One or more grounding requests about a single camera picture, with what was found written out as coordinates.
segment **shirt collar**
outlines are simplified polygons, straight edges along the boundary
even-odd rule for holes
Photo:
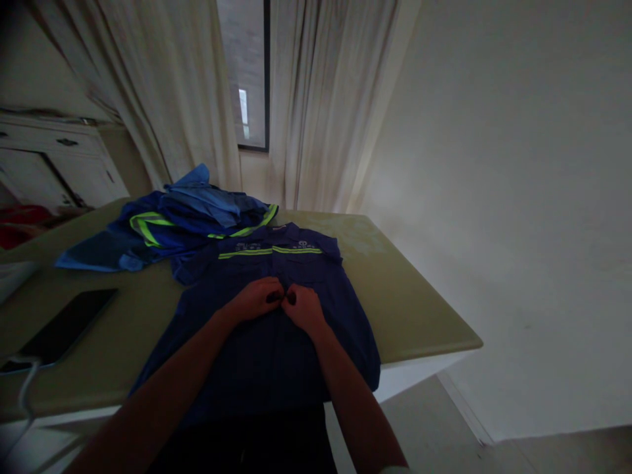
[[[263,226],[259,227],[250,236],[253,240],[262,240],[267,242],[269,240],[276,240],[281,236],[290,240],[300,240],[299,227],[294,223],[287,223],[280,226]]]

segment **shirt pocket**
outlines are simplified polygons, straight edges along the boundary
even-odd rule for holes
[[[289,254],[285,256],[285,261],[286,272],[292,283],[313,286],[325,279],[326,264],[322,255]]]
[[[268,263],[264,255],[236,255],[220,262],[221,268],[215,275],[217,278],[254,281],[268,275]]]

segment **drawer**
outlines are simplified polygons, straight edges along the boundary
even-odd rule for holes
[[[42,152],[63,150],[84,155],[104,153],[100,139],[92,135],[7,123],[0,123],[0,146]]]

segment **white curtain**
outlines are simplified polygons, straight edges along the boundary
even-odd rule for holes
[[[153,185],[200,163],[241,190],[217,5],[210,0],[36,0],[89,97],[130,131]]]
[[[396,0],[271,3],[271,201],[346,210],[396,7]]]

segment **window frame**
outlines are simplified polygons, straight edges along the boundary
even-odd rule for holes
[[[252,145],[237,144],[241,151],[258,151],[268,153],[270,151],[270,0],[263,1],[263,95],[265,106],[265,146],[257,147]]]

